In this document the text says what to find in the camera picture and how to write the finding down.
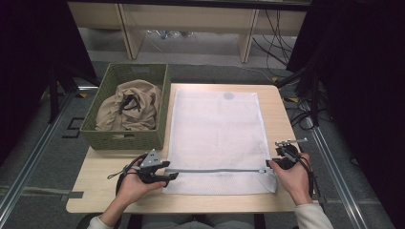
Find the beige wooden desk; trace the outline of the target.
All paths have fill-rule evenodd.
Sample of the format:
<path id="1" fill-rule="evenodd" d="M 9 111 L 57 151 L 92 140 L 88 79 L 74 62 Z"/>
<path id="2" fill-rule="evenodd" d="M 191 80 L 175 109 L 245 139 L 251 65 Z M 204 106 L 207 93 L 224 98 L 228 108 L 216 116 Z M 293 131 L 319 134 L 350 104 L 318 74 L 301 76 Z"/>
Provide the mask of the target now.
<path id="1" fill-rule="evenodd" d="M 127 55 L 138 56 L 145 33 L 157 31 L 198 31 L 236 33 L 240 58 L 248 61 L 252 36 L 299 34 L 306 14 L 290 10 L 250 10 L 183 6 L 89 3 L 68 0 L 75 23 L 80 28 L 120 30 Z"/>

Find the black curtain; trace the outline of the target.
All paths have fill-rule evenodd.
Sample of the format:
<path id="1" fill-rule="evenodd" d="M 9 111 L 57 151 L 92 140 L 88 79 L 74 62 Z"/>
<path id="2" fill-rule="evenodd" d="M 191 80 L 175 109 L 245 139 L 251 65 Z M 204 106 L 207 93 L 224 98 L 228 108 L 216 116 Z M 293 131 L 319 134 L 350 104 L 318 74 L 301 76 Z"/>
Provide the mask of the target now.
<path id="1" fill-rule="evenodd" d="M 405 0 L 310 0 L 288 69 L 318 78 L 395 229 L 405 229 Z"/>
<path id="2" fill-rule="evenodd" d="M 96 73 L 67 0 L 0 0 L 0 165 L 24 133 L 45 89 Z"/>

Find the person's right hand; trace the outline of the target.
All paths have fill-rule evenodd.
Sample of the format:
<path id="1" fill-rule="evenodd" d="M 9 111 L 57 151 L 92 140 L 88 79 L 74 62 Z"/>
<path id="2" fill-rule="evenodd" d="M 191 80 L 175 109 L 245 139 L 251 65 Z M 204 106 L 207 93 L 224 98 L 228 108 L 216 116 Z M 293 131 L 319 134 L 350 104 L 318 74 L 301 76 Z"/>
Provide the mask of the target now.
<path id="1" fill-rule="evenodd" d="M 309 176 L 306 168 L 297 162 L 288 170 L 282 169 L 273 161 L 275 172 L 284 189 L 290 194 L 293 202 L 298 198 L 311 198 L 309 194 Z"/>

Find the white mesh laundry bag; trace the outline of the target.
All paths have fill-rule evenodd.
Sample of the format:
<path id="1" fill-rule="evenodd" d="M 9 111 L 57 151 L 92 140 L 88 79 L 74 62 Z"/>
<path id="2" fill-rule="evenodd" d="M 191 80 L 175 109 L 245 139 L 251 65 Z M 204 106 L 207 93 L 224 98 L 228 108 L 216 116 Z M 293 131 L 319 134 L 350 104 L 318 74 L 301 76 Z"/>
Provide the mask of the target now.
<path id="1" fill-rule="evenodd" d="M 224 93 L 233 93 L 232 100 Z M 276 177 L 256 93 L 178 90 L 165 173 L 178 177 L 171 195 L 235 196 L 273 193 Z"/>

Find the clear plastic bottles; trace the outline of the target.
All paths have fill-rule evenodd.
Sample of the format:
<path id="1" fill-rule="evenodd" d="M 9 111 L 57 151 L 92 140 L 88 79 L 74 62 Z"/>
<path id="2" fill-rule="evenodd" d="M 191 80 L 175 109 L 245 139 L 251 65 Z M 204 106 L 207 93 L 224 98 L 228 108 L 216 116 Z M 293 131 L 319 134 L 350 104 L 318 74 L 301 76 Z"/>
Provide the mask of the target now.
<path id="1" fill-rule="evenodd" d="M 149 31 L 149 33 L 155 33 L 161 39 L 180 38 L 180 37 L 187 38 L 193 34 L 192 31 Z"/>

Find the beige garment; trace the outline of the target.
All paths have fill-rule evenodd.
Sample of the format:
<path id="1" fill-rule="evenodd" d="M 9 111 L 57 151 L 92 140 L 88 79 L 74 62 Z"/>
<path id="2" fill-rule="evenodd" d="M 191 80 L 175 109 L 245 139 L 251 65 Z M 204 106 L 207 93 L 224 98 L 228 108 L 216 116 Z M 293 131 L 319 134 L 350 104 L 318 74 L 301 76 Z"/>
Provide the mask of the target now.
<path id="1" fill-rule="evenodd" d="M 161 89 L 145 80 L 132 80 L 117 86 L 96 115 L 97 131 L 151 131 L 157 126 Z"/>

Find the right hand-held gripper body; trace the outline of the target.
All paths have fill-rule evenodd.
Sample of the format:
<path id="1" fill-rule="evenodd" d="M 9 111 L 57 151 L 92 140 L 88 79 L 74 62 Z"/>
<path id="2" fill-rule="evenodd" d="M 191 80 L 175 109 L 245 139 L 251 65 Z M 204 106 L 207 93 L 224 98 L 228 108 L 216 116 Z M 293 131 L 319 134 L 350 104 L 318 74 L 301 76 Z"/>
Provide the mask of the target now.
<path id="1" fill-rule="evenodd" d="M 278 157 L 274 158 L 273 161 L 284 170 L 292 168 L 299 161 L 299 153 L 298 149 L 295 147 L 295 143 L 306 141 L 306 138 L 276 141 L 275 146 Z"/>

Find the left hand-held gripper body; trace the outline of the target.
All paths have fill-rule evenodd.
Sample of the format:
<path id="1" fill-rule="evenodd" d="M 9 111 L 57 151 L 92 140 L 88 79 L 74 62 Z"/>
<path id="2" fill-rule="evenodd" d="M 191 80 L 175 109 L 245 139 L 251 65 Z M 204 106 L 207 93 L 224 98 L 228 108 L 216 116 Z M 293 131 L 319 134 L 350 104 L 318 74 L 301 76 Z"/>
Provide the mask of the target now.
<path id="1" fill-rule="evenodd" d="M 168 185 L 170 178 L 156 174 L 156 171 L 162 169 L 160 164 L 164 161 L 160 159 L 160 155 L 152 150 L 140 157 L 142 162 L 136 168 L 137 174 L 143 183 L 151 184 L 155 182 L 164 182 Z"/>

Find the green woven basket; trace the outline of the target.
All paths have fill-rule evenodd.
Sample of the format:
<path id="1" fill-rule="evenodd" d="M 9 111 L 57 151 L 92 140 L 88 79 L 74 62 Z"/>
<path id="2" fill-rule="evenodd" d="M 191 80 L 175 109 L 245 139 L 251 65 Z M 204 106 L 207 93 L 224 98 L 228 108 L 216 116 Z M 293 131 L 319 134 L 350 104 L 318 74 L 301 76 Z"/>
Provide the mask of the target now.
<path id="1" fill-rule="evenodd" d="M 118 85 L 137 79 L 157 86 L 162 92 L 156 127 L 145 131 L 98 131 L 96 116 L 102 102 L 116 94 Z M 80 132 L 94 150 L 160 150 L 164 145 L 170 91 L 171 77 L 167 64 L 111 63 L 98 87 Z"/>

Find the person's lap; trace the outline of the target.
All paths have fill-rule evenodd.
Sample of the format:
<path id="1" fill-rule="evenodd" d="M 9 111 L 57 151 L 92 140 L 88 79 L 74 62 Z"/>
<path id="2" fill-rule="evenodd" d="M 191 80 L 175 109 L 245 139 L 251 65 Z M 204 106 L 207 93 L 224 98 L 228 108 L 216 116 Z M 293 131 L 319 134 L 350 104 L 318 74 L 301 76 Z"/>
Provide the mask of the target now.
<path id="1" fill-rule="evenodd" d="M 144 215 L 141 229 L 255 229 L 251 214 Z"/>

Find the person's left hand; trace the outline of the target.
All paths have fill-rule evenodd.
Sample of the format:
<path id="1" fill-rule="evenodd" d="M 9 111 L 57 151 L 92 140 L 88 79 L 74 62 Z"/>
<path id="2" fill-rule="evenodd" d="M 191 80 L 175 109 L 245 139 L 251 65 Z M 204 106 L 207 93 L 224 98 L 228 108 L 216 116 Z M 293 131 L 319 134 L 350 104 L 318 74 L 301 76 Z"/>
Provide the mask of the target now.
<path id="1" fill-rule="evenodd" d="M 128 206 L 137 202 L 145 194 L 158 190 L 164 187 L 166 183 L 164 181 L 154 183 L 144 183 L 138 176 L 138 171 L 134 168 L 130 168 L 121 182 L 116 199 L 124 206 Z"/>

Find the metal floor rail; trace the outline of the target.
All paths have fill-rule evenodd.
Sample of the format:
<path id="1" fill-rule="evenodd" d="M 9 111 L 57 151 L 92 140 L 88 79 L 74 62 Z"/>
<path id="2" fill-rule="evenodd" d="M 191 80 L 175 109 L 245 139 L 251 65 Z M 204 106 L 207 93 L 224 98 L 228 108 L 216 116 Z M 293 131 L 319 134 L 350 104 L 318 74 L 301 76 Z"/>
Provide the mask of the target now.
<path id="1" fill-rule="evenodd" d="M 66 206 L 89 148 L 79 128 L 95 95 L 84 87 L 62 96 L 54 121 L 50 102 L 41 101 L 0 166 L 0 229 L 76 228 L 82 216 Z"/>
<path id="2" fill-rule="evenodd" d="M 347 215 L 354 229 L 369 229 L 365 218 L 357 204 L 352 192 L 350 191 L 346 180 L 343 178 L 337 163 L 335 162 L 330 147 L 319 126 L 315 125 L 312 117 L 307 118 L 307 123 L 312 126 L 311 134 L 322 156 L 326 167 L 330 173 L 331 180 L 339 195 L 339 198 L 347 212 Z"/>

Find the black metal stand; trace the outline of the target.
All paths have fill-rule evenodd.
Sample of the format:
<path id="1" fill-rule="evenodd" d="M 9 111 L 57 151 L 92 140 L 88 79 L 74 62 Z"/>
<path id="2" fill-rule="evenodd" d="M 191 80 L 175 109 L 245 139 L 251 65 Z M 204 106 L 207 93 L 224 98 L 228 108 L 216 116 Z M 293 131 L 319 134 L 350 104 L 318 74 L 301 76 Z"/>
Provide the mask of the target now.
<path id="1" fill-rule="evenodd" d="M 48 79 L 51 100 L 50 123 L 56 120 L 59 115 L 59 110 L 61 109 L 61 106 L 59 105 L 58 86 L 62 87 L 65 95 L 75 94 L 79 89 L 75 83 L 75 77 L 81 78 L 93 86 L 100 86 L 100 81 L 96 77 L 95 73 L 85 73 L 77 68 L 61 62 L 56 62 L 49 68 Z"/>
<path id="2" fill-rule="evenodd" d="M 291 76 L 283 79 L 275 84 L 278 89 L 283 88 L 289 83 L 298 80 L 295 93 L 299 97 L 306 97 L 310 99 L 309 116 L 312 120 L 313 126 L 319 125 L 318 121 L 318 89 L 319 89 L 319 75 L 316 70 L 310 68 L 303 68 Z"/>

